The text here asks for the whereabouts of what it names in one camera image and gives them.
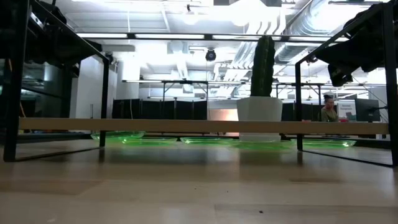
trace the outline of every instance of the white planter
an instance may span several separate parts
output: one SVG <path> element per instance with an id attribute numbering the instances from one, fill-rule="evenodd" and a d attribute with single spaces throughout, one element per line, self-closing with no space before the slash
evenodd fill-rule
<path id="1" fill-rule="evenodd" d="M 250 96 L 237 100 L 239 121 L 280 121 L 282 101 L 274 97 Z M 241 141 L 280 141 L 279 133 L 240 133 Z"/>

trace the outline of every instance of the green tray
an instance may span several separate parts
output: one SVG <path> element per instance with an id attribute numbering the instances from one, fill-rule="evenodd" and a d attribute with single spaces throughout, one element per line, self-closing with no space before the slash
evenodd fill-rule
<path id="1" fill-rule="evenodd" d="M 163 146 L 174 144 L 176 141 L 177 138 L 144 137 L 140 139 L 125 139 L 122 143 L 129 146 Z"/>
<path id="2" fill-rule="evenodd" d="M 188 137 L 180 138 L 185 144 L 215 144 L 215 145 L 231 145 L 233 138 L 212 138 L 212 137 Z"/>
<path id="3" fill-rule="evenodd" d="M 267 151 L 291 150 L 293 148 L 291 141 L 236 141 L 234 146 L 239 149 L 265 149 Z"/>
<path id="4" fill-rule="evenodd" d="M 303 139 L 303 146 L 316 147 L 316 148 L 347 148 L 354 146 L 356 141 L 352 140 L 339 140 L 339 139 Z"/>
<path id="5" fill-rule="evenodd" d="M 125 139 L 139 139 L 144 135 L 145 131 L 108 131 L 106 133 L 106 140 L 123 141 Z M 91 138 L 100 140 L 100 134 L 92 134 Z"/>

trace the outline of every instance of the person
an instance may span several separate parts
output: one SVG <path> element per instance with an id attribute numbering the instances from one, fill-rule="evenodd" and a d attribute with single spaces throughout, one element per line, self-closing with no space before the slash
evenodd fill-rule
<path id="1" fill-rule="evenodd" d="M 323 98 L 325 99 L 325 106 L 321 109 L 321 121 L 338 122 L 334 99 L 329 95 L 324 95 Z"/>

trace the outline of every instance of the cactus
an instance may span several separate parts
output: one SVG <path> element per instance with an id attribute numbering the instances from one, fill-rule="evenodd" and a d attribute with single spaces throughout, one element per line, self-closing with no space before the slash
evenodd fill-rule
<path id="1" fill-rule="evenodd" d="M 275 63 L 275 42 L 264 36 L 257 42 L 254 54 L 251 96 L 271 96 Z"/>

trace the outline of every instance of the wooden plank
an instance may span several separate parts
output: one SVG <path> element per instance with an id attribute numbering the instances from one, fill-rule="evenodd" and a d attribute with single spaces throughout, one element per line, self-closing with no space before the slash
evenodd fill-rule
<path id="1" fill-rule="evenodd" d="M 175 133 L 388 134 L 386 123 L 21 118 L 20 129 Z"/>

